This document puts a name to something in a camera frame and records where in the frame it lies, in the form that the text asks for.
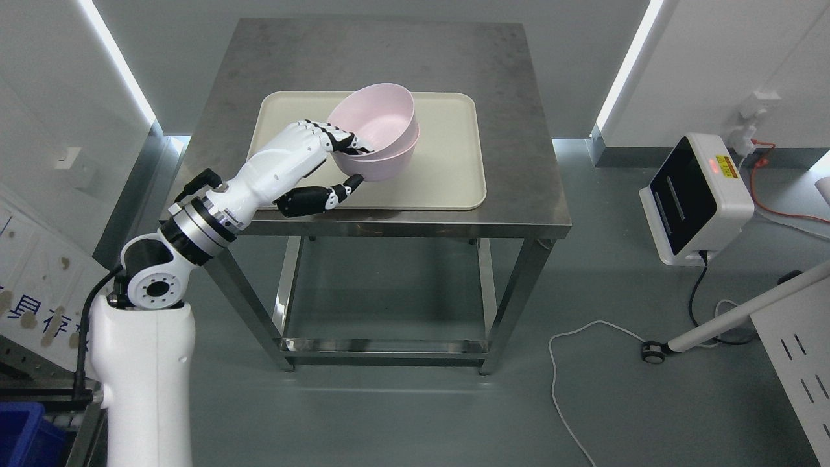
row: beige tray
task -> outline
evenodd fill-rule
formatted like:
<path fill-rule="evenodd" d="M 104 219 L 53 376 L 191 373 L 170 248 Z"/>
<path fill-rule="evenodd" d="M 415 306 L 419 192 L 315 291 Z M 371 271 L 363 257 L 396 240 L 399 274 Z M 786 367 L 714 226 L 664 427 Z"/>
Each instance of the beige tray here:
<path fill-rule="evenodd" d="M 248 157 L 292 121 L 325 121 L 348 95 L 308 91 L 269 95 L 262 101 Z M 457 93 L 413 92 L 413 96 L 421 136 L 409 166 L 394 179 L 363 182 L 338 209 L 468 210 L 484 201 L 487 188 L 475 103 Z M 334 161 L 327 160 L 298 186 L 331 186 L 345 180 Z"/>

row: stacked bowls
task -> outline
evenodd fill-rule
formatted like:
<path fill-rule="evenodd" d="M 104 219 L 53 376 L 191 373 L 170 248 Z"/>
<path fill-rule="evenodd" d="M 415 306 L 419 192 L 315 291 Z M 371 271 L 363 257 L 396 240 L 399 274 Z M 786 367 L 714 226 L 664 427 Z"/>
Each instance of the stacked bowls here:
<path fill-rule="evenodd" d="M 420 136 L 412 93 L 393 83 L 367 86 L 348 95 L 331 111 L 328 122 L 374 147 L 374 152 L 363 155 L 334 153 L 334 162 L 344 174 L 360 174 L 370 182 L 400 174 Z"/>

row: gray floor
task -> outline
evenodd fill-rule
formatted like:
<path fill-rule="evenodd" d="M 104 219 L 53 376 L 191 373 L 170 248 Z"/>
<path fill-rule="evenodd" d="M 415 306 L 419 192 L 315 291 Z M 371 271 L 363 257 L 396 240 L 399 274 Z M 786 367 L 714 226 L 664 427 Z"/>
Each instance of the gray floor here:
<path fill-rule="evenodd" d="M 499 371 L 468 367 L 274 367 L 203 271 L 192 420 L 196 465 L 587 465 L 550 399 L 548 338 L 606 319 L 665 341 L 690 327 L 699 268 L 657 258 L 637 190 L 655 170 L 595 169 L 581 140 L 556 153 L 573 216 Z M 765 170 L 761 194 L 828 215 L 812 172 Z M 494 241 L 498 288 L 520 243 Z M 285 240 L 240 238 L 232 251 L 263 302 L 276 294 Z M 696 300 L 710 316 L 828 244 L 756 216 L 711 262 Z M 305 251 L 293 332 L 308 337 L 478 337 L 475 250 L 464 240 L 321 238 Z M 696 349 L 650 366 L 638 344 L 594 327 L 554 344 L 557 394 L 598 465 L 816 465 L 760 342 Z"/>

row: stainless steel table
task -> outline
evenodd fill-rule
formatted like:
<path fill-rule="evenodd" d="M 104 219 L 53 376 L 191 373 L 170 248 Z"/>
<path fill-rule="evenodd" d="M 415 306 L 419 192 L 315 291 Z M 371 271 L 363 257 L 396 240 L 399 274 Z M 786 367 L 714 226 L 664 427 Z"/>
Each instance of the stainless steel table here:
<path fill-rule="evenodd" d="M 571 220 L 524 29 L 520 24 L 321 19 L 242 19 L 222 61 L 168 204 L 210 167 L 224 179 L 244 163 L 262 99 L 275 91 L 354 91 L 395 82 L 410 91 L 460 92 L 476 103 L 487 196 L 477 209 L 341 209 L 286 219 L 261 210 L 245 235 L 291 236 L 273 312 L 256 297 L 229 251 L 205 267 L 274 361 L 297 357 L 458 359 L 491 373 L 557 238 Z M 481 340 L 309 339 L 290 336 L 303 238 L 314 236 L 481 239 L 485 336 Z M 489 238 L 523 238 L 496 304 Z"/>

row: white robot arm segment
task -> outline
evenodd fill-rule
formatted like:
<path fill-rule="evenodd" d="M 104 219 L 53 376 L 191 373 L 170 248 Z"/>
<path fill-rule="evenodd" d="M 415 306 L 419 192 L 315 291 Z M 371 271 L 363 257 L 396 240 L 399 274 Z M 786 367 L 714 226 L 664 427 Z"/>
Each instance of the white robot arm segment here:
<path fill-rule="evenodd" d="M 124 246 L 124 273 L 115 276 L 115 291 L 96 297 L 89 313 L 90 357 L 111 418 L 109 467 L 192 464 L 188 378 L 195 326 L 190 306 L 182 302 L 190 273 L 220 254 L 261 207 L 276 204 L 293 217 L 322 213 L 346 199 L 363 181 L 360 175 L 329 188 L 294 188 L 333 151 L 359 155 L 372 148 L 330 124 L 292 123 L 226 183 L 203 172 L 171 206 L 171 219 Z M 214 189 L 180 203 L 205 184 Z M 79 351 L 76 385 L 83 382 L 82 362 Z"/>

